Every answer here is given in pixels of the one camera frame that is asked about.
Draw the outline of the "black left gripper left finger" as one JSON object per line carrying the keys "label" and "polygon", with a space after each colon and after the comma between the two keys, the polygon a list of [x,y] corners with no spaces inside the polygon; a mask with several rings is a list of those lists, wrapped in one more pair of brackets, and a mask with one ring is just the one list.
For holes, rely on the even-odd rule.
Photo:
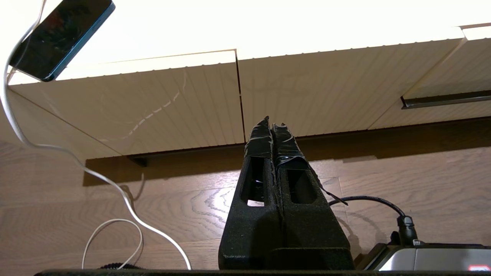
{"label": "black left gripper left finger", "polygon": [[251,130],[219,245],[219,269],[264,269],[281,244],[269,117]]}

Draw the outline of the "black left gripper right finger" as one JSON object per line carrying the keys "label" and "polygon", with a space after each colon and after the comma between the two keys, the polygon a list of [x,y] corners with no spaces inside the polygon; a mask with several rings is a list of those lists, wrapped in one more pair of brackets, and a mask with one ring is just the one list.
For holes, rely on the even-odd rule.
{"label": "black left gripper right finger", "polygon": [[272,138],[282,231],[273,264],[277,269],[354,269],[350,243],[296,139],[285,124],[273,124]]}

